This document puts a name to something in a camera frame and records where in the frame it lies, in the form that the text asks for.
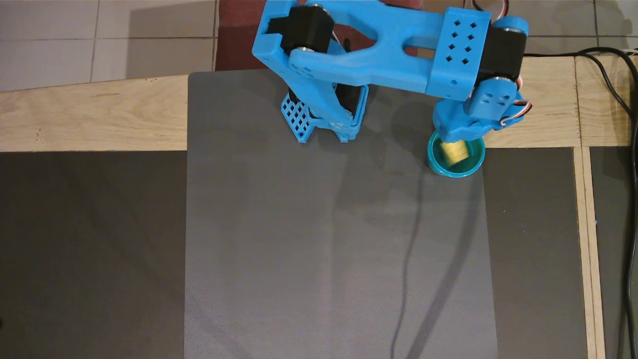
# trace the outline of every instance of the tile floor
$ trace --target tile floor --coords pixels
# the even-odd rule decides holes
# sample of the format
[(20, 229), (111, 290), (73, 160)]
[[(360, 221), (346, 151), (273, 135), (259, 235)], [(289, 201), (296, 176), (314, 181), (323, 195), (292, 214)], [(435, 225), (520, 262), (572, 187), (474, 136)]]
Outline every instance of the tile floor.
[[(0, 91), (212, 70), (218, 1), (0, 0)], [(424, 1), (447, 6), (471, 3)], [(638, 0), (511, 0), (510, 14), (530, 23), (528, 52), (638, 47)]]

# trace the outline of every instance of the dark red mat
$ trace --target dark red mat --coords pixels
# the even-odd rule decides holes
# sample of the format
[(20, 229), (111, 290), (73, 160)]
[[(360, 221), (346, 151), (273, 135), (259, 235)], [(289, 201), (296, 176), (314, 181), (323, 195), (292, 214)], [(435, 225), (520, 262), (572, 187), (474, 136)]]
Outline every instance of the dark red mat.
[[(385, 0), (385, 3), (421, 9), (424, 0)], [(251, 53), (265, 0), (219, 0), (219, 37), (216, 71), (265, 68)], [(352, 49), (370, 47), (373, 41), (346, 26), (335, 28), (341, 40), (350, 39)], [(415, 56), (416, 49), (407, 53)]]

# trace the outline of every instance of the wooden board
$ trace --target wooden board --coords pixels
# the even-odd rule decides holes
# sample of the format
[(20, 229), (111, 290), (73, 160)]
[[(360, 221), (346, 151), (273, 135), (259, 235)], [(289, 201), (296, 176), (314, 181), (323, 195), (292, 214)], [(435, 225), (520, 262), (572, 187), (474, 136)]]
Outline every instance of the wooden board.
[(186, 149), (188, 76), (0, 93), (0, 151)]
[[(534, 108), (485, 136), (487, 146), (579, 146), (574, 60), (527, 58), (523, 77)], [(0, 93), (0, 151), (185, 150), (187, 82), (180, 75)]]
[(578, 227), (581, 245), (582, 294), (585, 304), (587, 357), (605, 358), (605, 333), (602, 317), (602, 293), (600, 292), (600, 265), (593, 185), (591, 182), (591, 158), (589, 147), (574, 148), (574, 179)]
[[(630, 74), (627, 64), (617, 56), (599, 56), (618, 94), (629, 104)], [(583, 146), (629, 145), (629, 116), (611, 95), (591, 60), (576, 59), (578, 102)]]

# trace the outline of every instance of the gray work surface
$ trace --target gray work surface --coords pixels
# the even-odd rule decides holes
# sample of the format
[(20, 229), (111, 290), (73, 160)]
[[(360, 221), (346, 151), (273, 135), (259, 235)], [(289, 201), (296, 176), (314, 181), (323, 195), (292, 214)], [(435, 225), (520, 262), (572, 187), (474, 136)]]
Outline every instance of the gray work surface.
[[(586, 358), (572, 168), (569, 148), (487, 150), (499, 359)], [(1, 153), (0, 173), (0, 358), (182, 358), (186, 152)]]
[[(630, 222), (631, 182), (628, 147), (590, 148), (600, 261), (600, 291), (607, 358), (630, 358), (626, 312), (622, 306), (623, 270)], [(633, 293), (638, 293), (634, 266)]]
[(185, 357), (389, 357), (405, 289), (397, 358), (497, 358), (482, 174), (424, 164), (431, 104), (373, 88), (355, 141), (301, 146), (285, 91), (189, 78)]

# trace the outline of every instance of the gray mat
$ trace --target gray mat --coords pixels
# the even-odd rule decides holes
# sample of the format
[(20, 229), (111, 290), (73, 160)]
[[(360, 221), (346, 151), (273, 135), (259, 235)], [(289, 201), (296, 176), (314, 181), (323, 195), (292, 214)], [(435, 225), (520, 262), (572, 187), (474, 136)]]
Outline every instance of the gray mat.
[(185, 358), (391, 357), (404, 290), (396, 358), (496, 358), (482, 173), (424, 165), (431, 99), (371, 88), (355, 141), (300, 145), (285, 92), (189, 78)]

